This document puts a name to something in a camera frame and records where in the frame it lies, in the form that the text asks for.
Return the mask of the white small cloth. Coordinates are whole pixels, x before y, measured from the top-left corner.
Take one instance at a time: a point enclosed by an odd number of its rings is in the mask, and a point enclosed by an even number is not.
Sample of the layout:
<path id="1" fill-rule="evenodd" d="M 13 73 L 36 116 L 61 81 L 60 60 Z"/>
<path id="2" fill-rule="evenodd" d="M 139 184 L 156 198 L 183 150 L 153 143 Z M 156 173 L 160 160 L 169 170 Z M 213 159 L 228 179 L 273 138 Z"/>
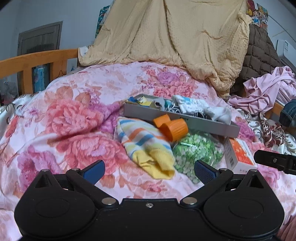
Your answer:
<path id="1" fill-rule="evenodd" d="M 228 108 L 220 106 L 208 107 L 204 109 L 204 113 L 213 121 L 222 122 L 226 125 L 231 123 L 231 111 Z"/>

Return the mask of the striped yellow sock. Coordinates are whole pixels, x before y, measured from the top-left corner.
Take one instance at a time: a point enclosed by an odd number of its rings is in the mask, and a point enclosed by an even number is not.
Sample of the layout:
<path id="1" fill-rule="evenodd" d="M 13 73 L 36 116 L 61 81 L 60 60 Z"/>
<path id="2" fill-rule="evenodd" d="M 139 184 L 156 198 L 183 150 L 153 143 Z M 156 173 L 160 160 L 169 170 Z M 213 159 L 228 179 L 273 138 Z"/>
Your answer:
<path id="1" fill-rule="evenodd" d="M 175 157 L 170 143 L 156 127 L 143 120 L 121 116 L 116 131 L 130 159 L 152 178 L 173 178 Z"/>

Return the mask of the white cloth blue print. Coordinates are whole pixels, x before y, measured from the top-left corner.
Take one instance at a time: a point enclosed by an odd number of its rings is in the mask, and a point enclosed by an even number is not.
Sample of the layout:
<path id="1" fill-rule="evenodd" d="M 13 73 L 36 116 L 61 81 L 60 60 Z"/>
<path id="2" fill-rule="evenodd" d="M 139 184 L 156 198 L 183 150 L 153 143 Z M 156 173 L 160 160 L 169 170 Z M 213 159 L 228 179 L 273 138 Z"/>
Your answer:
<path id="1" fill-rule="evenodd" d="M 209 107 L 208 103 L 203 99 L 174 95 L 172 100 L 178 105 L 183 114 L 204 113 L 205 109 Z"/>

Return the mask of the cream maroon brocade cover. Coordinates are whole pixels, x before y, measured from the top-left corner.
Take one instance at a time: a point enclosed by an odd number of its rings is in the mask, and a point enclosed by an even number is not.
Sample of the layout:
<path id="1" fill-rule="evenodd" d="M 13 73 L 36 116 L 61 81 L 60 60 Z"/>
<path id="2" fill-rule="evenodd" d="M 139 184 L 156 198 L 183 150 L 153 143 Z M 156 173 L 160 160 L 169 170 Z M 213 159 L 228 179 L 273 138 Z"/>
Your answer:
<path id="1" fill-rule="evenodd" d="M 264 115 L 251 115 L 237 109 L 240 116 L 235 123 L 240 126 L 239 138 L 244 140 L 252 153 L 256 150 L 295 155 L 295 138 L 273 120 Z"/>

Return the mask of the orange white medicine box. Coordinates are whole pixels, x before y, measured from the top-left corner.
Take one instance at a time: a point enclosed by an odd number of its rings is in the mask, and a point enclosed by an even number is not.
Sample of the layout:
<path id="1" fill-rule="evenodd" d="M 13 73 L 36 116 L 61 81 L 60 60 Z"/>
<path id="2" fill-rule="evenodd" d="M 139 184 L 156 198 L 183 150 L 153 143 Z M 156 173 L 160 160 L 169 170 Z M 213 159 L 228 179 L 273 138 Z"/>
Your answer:
<path id="1" fill-rule="evenodd" d="M 238 138 L 227 138 L 224 150 L 227 168 L 234 174 L 246 174 L 250 169 L 257 169 L 253 154 L 245 141 Z"/>

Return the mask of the blue denim jeans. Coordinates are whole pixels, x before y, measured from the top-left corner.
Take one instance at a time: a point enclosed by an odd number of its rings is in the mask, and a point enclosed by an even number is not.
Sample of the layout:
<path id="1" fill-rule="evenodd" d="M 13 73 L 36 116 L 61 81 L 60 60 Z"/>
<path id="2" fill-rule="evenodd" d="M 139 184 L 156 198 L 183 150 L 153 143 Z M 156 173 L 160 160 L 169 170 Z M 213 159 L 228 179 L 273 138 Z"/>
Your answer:
<path id="1" fill-rule="evenodd" d="M 279 122 L 287 128 L 295 128 L 296 125 L 296 99 L 288 102 L 280 112 Z"/>

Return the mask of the pink floral bedspread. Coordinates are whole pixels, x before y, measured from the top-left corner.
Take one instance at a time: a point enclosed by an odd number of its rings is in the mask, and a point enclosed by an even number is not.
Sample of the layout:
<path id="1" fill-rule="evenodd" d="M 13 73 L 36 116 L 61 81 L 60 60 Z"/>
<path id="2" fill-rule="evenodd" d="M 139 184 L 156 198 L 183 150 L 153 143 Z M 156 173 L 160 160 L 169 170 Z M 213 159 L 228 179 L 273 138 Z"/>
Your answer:
<path id="1" fill-rule="evenodd" d="M 91 66 L 54 80 L 29 99 L 19 98 L 16 115 L 4 119 L 1 138 L 1 240 L 20 238 L 15 206 L 42 169 L 59 174 L 103 160 L 106 172 L 98 187 L 118 200 L 181 199 L 199 188 L 176 171 L 168 179 L 152 178 L 117 139 L 124 101 L 142 93 L 228 106 L 208 83 L 180 68 L 149 62 Z"/>

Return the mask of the grey shallow cardboard box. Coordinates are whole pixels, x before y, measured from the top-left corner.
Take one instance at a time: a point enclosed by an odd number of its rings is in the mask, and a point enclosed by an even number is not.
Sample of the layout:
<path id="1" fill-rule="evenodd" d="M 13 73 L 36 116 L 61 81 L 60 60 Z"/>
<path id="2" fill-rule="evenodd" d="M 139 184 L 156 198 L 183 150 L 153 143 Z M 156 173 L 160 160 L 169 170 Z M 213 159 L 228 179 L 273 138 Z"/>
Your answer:
<path id="1" fill-rule="evenodd" d="M 130 97 L 123 106 L 123 115 L 152 123 L 157 128 L 164 128 L 165 134 L 173 140 L 183 137 L 189 131 L 201 131 L 218 136 L 236 138 L 240 127 L 234 122 L 226 124 L 209 118 L 183 114 L 167 98 L 139 94 Z"/>

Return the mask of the pink crumpled garment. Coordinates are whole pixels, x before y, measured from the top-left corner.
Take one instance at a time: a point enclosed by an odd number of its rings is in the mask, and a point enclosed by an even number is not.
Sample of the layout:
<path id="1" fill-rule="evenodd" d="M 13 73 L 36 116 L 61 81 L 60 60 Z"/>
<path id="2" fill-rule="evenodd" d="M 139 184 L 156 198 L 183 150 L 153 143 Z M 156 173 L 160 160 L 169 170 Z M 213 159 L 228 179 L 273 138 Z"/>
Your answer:
<path id="1" fill-rule="evenodd" d="M 250 114 L 266 113 L 276 101 L 287 104 L 295 99 L 295 73 L 288 66 L 244 82 L 245 97 L 234 95 L 228 104 Z"/>

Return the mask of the brown quilted jacket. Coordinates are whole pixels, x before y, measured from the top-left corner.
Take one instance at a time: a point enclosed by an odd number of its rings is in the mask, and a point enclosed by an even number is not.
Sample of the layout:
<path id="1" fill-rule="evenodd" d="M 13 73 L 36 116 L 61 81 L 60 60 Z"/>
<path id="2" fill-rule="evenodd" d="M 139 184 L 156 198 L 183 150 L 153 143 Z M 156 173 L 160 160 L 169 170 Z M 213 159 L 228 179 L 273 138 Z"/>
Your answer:
<path id="1" fill-rule="evenodd" d="M 230 94 L 240 95 L 244 89 L 244 82 L 271 73 L 283 64 L 273 46 L 268 33 L 262 27 L 250 24 L 249 44 L 241 72 L 230 89 Z"/>

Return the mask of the white air conditioner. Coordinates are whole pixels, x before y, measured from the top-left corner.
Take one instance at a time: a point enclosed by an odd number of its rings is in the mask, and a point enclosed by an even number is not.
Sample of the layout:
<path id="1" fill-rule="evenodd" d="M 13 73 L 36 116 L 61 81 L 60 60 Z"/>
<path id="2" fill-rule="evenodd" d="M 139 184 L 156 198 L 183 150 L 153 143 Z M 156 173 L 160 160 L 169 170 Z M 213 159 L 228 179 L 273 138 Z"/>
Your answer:
<path id="1" fill-rule="evenodd" d="M 281 62 L 295 71 L 295 48 L 286 40 L 278 40 L 276 52 Z"/>

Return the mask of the yellow dotted quilt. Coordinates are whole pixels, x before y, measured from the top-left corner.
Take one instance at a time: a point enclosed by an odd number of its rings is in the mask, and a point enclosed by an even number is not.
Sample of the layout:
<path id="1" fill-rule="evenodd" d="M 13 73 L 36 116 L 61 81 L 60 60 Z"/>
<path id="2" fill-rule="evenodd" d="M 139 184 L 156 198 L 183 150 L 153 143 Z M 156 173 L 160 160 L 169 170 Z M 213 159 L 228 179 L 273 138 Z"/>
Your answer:
<path id="1" fill-rule="evenodd" d="M 82 66 L 177 66 L 226 98 L 242 69 L 251 22 L 246 1 L 115 1 L 78 59 Z"/>

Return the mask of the grey door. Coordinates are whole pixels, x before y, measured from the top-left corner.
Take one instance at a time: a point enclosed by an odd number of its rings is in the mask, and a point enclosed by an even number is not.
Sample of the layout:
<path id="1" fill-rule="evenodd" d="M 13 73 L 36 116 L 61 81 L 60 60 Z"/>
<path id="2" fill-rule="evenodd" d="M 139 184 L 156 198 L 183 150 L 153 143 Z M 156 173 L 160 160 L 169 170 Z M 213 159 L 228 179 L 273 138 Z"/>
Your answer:
<path id="1" fill-rule="evenodd" d="M 17 55 L 58 50 L 62 24 L 55 22 L 19 33 Z"/>

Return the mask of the wooden bed rail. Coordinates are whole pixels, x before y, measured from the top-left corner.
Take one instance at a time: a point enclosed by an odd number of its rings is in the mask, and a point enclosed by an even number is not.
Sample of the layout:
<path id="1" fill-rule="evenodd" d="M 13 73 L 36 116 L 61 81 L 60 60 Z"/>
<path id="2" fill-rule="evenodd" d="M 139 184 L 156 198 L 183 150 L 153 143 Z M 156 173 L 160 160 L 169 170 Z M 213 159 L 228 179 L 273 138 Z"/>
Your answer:
<path id="1" fill-rule="evenodd" d="M 33 93 L 32 68 L 50 65 L 50 81 L 65 75 L 67 61 L 78 57 L 77 49 L 51 50 L 24 54 L 0 61 L 1 78 L 20 73 L 20 94 Z"/>

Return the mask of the colourful wall poster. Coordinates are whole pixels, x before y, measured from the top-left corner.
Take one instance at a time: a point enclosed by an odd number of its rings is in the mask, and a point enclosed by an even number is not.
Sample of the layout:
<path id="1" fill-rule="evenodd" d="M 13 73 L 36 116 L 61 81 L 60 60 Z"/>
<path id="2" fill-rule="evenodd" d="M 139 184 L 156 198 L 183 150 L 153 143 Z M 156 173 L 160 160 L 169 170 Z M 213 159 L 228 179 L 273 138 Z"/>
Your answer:
<path id="1" fill-rule="evenodd" d="M 247 0 L 247 14 L 252 18 L 253 24 L 267 31 L 268 28 L 268 11 L 260 4 L 253 0 Z"/>

